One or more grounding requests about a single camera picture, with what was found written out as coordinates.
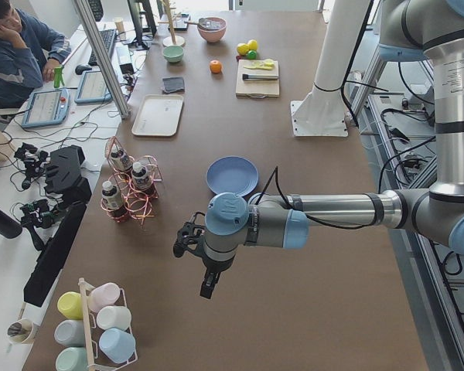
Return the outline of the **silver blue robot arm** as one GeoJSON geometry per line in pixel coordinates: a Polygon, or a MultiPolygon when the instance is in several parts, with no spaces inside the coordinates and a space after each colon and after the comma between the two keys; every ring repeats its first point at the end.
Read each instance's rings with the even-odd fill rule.
{"type": "Polygon", "coordinates": [[[433,65],[437,179],[427,189],[360,195],[214,196],[196,254],[209,298],[240,245],[303,247],[309,226],[383,225],[421,234],[464,254],[464,1],[385,1],[380,57],[433,65]]]}

